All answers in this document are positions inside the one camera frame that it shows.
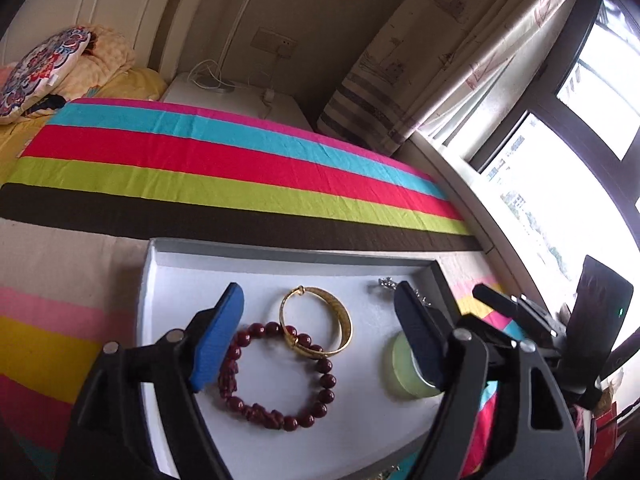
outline white headboard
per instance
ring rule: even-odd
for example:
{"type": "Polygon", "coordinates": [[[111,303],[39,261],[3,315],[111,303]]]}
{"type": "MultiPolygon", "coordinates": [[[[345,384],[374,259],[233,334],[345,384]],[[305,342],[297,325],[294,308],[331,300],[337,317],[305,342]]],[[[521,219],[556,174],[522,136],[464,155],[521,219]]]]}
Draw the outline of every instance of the white headboard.
{"type": "MultiPolygon", "coordinates": [[[[147,66],[168,0],[26,0],[0,40],[0,64],[18,61],[40,41],[76,23],[98,23],[134,46],[136,65],[147,66]]],[[[174,78],[200,0],[180,0],[162,47],[159,72],[174,78]]]]}

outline blue gripper pad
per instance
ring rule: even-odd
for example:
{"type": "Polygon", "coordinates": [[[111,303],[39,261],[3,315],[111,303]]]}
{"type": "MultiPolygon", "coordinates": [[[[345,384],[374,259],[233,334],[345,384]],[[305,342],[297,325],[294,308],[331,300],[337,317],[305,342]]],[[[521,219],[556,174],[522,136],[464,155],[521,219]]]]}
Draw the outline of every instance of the blue gripper pad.
{"type": "Polygon", "coordinates": [[[229,283],[214,308],[197,313],[187,333],[197,341],[189,382],[194,392],[215,380],[226,350],[244,312],[244,292],[237,283],[229,283]]]}

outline pink stripe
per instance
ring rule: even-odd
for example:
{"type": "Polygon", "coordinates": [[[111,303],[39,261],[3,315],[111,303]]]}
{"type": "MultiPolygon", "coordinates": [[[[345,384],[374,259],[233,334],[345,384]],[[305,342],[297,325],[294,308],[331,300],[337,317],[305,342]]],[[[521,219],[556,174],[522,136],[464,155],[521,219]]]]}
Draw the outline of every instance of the pink stripe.
{"type": "Polygon", "coordinates": [[[484,320],[499,330],[504,330],[504,328],[511,322],[510,317],[505,317],[495,310],[485,316],[484,320]]]}
{"type": "Polygon", "coordinates": [[[244,124],[244,126],[251,126],[253,128],[260,128],[262,130],[268,130],[270,132],[297,137],[299,139],[310,140],[311,142],[318,142],[319,144],[324,144],[325,146],[330,146],[331,148],[336,148],[338,150],[343,150],[344,152],[353,153],[354,155],[363,156],[375,162],[379,162],[380,164],[385,164],[386,166],[391,166],[398,170],[404,171],[405,173],[419,176],[420,178],[429,180],[430,182],[433,181],[433,179],[429,175],[416,170],[411,166],[403,164],[402,162],[398,162],[397,160],[393,160],[392,158],[388,158],[384,155],[370,152],[369,150],[365,150],[364,148],[361,148],[359,146],[354,146],[353,144],[349,144],[348,142],[344,142],[343,140],[334,139],[333,137],[327,137],[321,134],[315,134],[306,130],[300,130],[298,128],[287,126],[285,124],[273,123],[272,121],[263,119],[256,119],[244,115],[232,114],[230,112],[221,112],[219,110],[210,110],[209,108],[199,108],[195,106],[179,105],[174,103],[163,103],[160,101],[83,97],[80,99],[76,99],[73,102],[74,104],[79,105],[111,105],[127,106],[130,108],[146,108],[148,110],[162,110],[165,112],[175,112],[179,114],[198,115],[209,119],[226,121],[228,123],[244,124]]]}
{"type": "Polygon", "coordinates": [[[64,301],[0,287],[0,316],[79,339],[103,343],[116,340],[125,346],[133,342],[135,316],[125,310],[105,312],[64,301]]]}
{"type": "Polygon", "coordinates": [[[464,280],[462,282],[457,282],[451,285],[453,297],[457,300],[461,300],[465,296],[471,296],[471,293],[474,290],[474,286],[476,286],[478,283],[484,283],[485,285],[488,285],[490,287],[494,287],[495,285],[497,285],[495,278],[490,274],[481,276],[480,278],[464,280]]]}
{"type": "Polygon", "coordinates": [[[15,433],[53,452],[65,441],[71,404],[51,399],[0,374],[0,412],[15,433]]]}
{"type": "Polygon", "coordinates": [[[494,426],[495,399],[496,394],[486,402],[484,408],[476,417],[476,428],[471,438],[469,451],[466,454],[465,466],[462,468],[462,474],[460,475],[461,478],[473,473],[484,460],[491,430],[494,426]]]}

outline red beaded bracelet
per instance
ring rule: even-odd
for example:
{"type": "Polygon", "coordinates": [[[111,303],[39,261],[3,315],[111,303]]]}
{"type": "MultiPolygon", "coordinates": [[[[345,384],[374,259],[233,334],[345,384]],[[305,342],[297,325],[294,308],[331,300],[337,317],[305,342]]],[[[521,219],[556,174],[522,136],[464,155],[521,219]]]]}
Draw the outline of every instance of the red beaded bracelet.
{"type": "MultiPolygon", "coordinates": [[[[287,331],[293,335],[298,336],[298,342],[307,348],[321,352],[322,347],[320,345],[312,345],[311,337],[308,334],[300,334],[294,327],[287,325],[287,331]]],[[[304,410],[300,415],[283,415],[278,410],[271,410],[267,412],[267,409],[260,404],[254,404],[249,406],[245,404],[240,397],[236,397],[233,393],[238,390],[236,384],[236,374],[238,373],[238,359],[242,355],[241,348],[246,348],[251,343],[252,339],[261,339],[263,337],[275,337],[282,336],[282,327],[275,321],[268,322],[266,326],[260,323],[252,324],[248,330],[241,330],[234,338],[234,341],[229,346],[226,357],[220,368],[220,374],[218,376],[218,387],[220,390],[220,397],[226,400],[227,407],[234,413],[244,416],[249,422],[260,424],[268,430],[285,430],[295,431],[298,426],[302,428],[310,428],[313,426],[316,418],[322,418],[326,415],[326,406],[331,402],[334,402],[335,395],[331,391],[331,388],[335,386],[336,380],[329,372],[333,367],[332,362],[327,358],[323,358],[316,362],[314,369],[316,372],[322,374],[320,377],[320,386],[322,390],[316,397],[317,400],[308,410],[304,410]]]]}

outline yellow bedsheet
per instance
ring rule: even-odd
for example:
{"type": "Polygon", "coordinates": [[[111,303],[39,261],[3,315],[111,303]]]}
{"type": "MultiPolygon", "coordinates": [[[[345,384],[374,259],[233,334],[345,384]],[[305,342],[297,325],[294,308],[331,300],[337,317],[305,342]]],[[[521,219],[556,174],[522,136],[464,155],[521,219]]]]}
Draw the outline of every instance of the yellow bedsheet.
{"type": "MultiPolygon", "coordinates": [[[[158,101],[165,90],[166,83],[158,72],[150,68],[132,68],[114,77],[94,97],[158,101]]],[[[6,182],[22,150],[50,117],[0,126],[0,186],[6,182]]]]}

